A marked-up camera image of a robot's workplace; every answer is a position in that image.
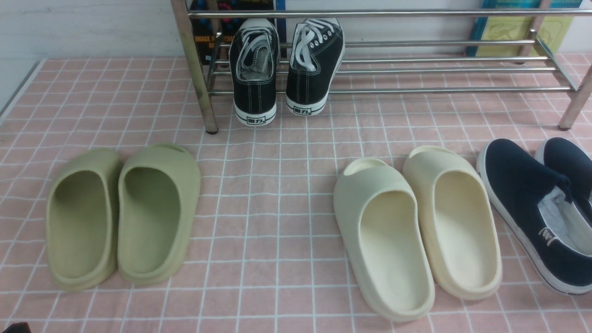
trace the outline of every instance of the shoelace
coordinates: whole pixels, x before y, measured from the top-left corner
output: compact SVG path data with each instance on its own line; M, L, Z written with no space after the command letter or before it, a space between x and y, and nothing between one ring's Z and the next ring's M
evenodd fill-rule
M249 41L249 39L254 34L260 34L260 35L256 36L255 38L252 38L252 40ZM271 36L269 35L269 32L267 30L261 29L260 27L245 28L243 30L243 35L242 35L241 41L242 41L243 45L246 45L246 46L243 46L243 54L241 55L241 59L239 59L239 63L241 64L241 68L253 70L253 66L245 66L244 60L247 58L247 55L251 51L254 51L255 49L257 49L259 47L261 41L264 41L264 40L266 40L268 42L268 44L271 46Z
M314 66L308 47L310 46L312 49L315 46L323 44L323 41L328 39L327 35L321 33L321 29L328 27L330 30L327 34L331 36L335 32L335 28L329 22L323 20L308 20L303 24L304 27L300 30L300 41L296 44L296 49L294 50L295 58L302 67L309 71L316 71L317 68Z

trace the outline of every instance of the shoe heel label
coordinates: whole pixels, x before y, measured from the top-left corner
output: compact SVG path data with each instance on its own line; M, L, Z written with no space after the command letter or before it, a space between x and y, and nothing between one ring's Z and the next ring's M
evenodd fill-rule
M250 125L265 124L265 117L258 117L258 118L247 117L247 124L250 124Z
M310 116L313 113L313 110L310 108L298 108L294 107L294 113L300 114L302 116Z

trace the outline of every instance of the cream slide sandal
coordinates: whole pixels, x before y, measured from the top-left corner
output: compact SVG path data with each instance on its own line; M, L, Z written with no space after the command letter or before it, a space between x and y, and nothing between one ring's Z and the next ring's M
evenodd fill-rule
M103 282L117 266L117 177L123 163L94 149L56 174L47 198L46 244L53 283L78 292Z
M434 282L415 196L403 176L379 159L353 161L337 180L333 207L370 308L392 321L427 314L434 302Z
M495 293L501 255L485 187L464 158L437 146L415 148L403 175L419 204L423 243L434 278L467 300Z
M195 158L171 143L145 148L123 166L118 260L126 280L158 283L181 267L200 184Z

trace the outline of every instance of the sneaker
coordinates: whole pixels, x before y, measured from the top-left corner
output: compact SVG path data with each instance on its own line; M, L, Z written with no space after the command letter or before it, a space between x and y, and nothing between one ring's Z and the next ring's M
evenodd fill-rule
M296 25L286 87L292 113L314 116L323 110L344 51L343 30L336 19L307 19Z
M539 147L535 158L571 181L575 205L592 225L592 160L578 146L562 137L552 137Z
M230 46L234 112L247 126L269 124L277 112L275 71L279 36L264 18L246 20Z
M541 280L562 294L592 290L592 228L574 205L570 180L507 139L483 149L477 171Z

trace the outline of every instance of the shoe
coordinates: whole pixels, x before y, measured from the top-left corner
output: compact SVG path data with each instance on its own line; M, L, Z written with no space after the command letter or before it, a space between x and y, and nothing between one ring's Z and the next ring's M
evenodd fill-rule
M307 19L296 25L286 87L286 102L293 114L314 116L323 110L344 52L337 19Z
M274 25L264 18L246 20L234 36L229 58L239 121L247 126L269 124L277 112L279 36Z
M124 279L154 284L181 267L200 184L195 158L183 147L163 143L130 157L119 177L117 258Z
M405 178L379 159L355 160L337 179L333 208L368 306L391 321L427 314L435 287Z
M117 178L123 163L111 149L93 149L58 171L49 191L46 244L53 283L78 292L117 267Z
M490 142L477 171L491 204L552 290L592 290L592 228L572 200L570 180L507 139Z
M475 169L437 146L415 148L403 176L417 197L432 273L458 298L479 300L501 283L501 255L491 206Z
M547 139L535 158L571 182L574 203L592 226L592 160L578 146L562 137Z

